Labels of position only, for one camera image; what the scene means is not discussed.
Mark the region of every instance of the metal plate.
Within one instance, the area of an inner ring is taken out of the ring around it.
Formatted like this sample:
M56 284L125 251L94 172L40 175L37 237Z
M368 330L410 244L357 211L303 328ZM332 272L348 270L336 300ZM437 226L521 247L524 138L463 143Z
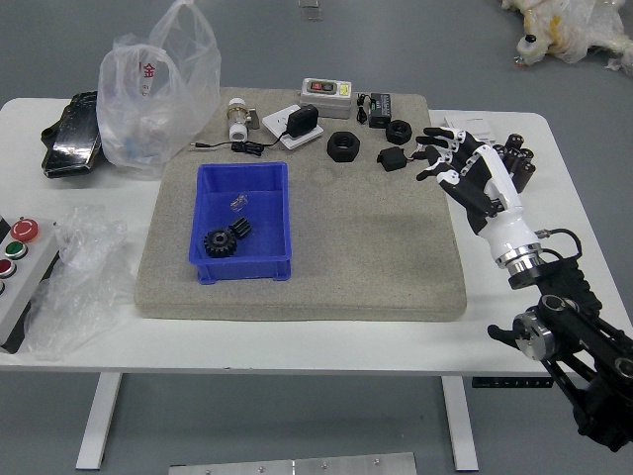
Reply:
M416 475L416 472L412 452L405 452L173 466L169 475Z

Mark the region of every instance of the power cord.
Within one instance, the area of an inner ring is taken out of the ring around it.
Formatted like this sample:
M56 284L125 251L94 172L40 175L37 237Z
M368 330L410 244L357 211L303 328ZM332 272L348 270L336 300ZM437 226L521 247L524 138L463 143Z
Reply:
M358 114L356 114L356 120L362 125L367 122L367 113L363 106L365 105L365 98L367 98L367 94L358 94L358 99L356 100L356 105L358 106Z
M203 143L203 142L193 142L191 143L191 146L195 148L216 148L217 146L228 145L230 143L230 149L235 152L261 156L261 154L264 151L264 148L277 144L281 140L281 137L283 137L287 133L288 131L284 132L272 143L259 143L259 142L246 141L246 142L220 142L220 143L214 143L213 145L211 145L211 144Z

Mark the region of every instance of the control box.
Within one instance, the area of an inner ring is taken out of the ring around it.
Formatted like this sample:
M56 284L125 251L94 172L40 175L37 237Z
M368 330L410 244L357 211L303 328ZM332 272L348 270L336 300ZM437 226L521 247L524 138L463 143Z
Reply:
M24 320L40 282L59 257L54 223L0 217L0 352L15 353L24 340Z
M306 78L301 87L299 104L313 104L320 117L349 119L352 110L352 83Z

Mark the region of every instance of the power adapter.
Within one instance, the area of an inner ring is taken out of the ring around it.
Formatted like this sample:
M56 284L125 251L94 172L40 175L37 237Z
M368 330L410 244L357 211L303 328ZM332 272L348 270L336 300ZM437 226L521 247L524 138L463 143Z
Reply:
M369 96L369 127L386 129L392 121L392 96L373 92Z
M302 106L288 116L286 134L293 139L304 136L317 126L318 109L312 104Z

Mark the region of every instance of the black hex nut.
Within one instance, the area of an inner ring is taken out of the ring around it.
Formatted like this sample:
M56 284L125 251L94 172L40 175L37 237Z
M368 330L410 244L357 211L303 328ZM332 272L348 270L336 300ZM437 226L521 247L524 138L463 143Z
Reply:
M411 126L405 121L391 121L385 129L387 141L396 145L403 145L411 140Z
M360 141L351 132L335 132L327 141L327 154L339 163L354 161Z

